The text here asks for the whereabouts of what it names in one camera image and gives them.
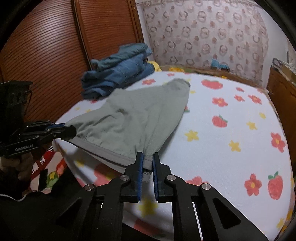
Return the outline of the person's left hand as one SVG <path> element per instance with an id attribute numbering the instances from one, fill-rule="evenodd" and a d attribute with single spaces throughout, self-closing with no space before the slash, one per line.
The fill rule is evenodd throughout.
<path id="1" fill-rule="evenodd" d="M 1 170 L 6 173 L 17 173 L 20 180 L 31 176 L 33 164 L 34 158 L 31 153 L 23 154 L 18 159 L 1 157 Z"/>

